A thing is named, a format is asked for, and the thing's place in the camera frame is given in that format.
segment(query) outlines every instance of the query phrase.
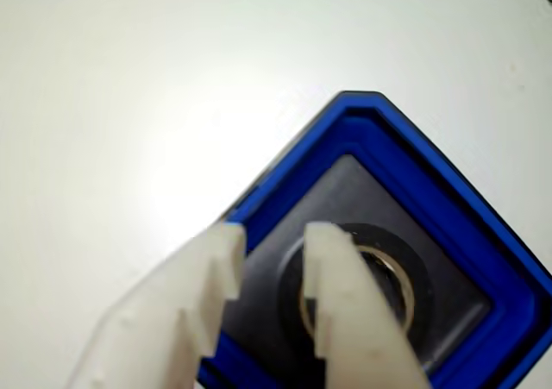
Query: blue plastic case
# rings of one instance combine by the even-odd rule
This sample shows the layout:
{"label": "blue plastic case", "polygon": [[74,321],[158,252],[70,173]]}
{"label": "blue plastic case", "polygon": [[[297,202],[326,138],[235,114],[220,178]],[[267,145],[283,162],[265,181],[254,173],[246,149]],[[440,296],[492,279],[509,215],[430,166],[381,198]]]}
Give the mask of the blue plastic case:
{"label": "blue plastic case", "polygon": [[[388,99],[343,92],[227,214],[248,251],[342,155],[352,154],[490,298],[492,309],[430,376],[435,388],[513,387],[552,343],[552,280],[531,251]],[[271,388],[224,333],[198,378],[207,389]]]}

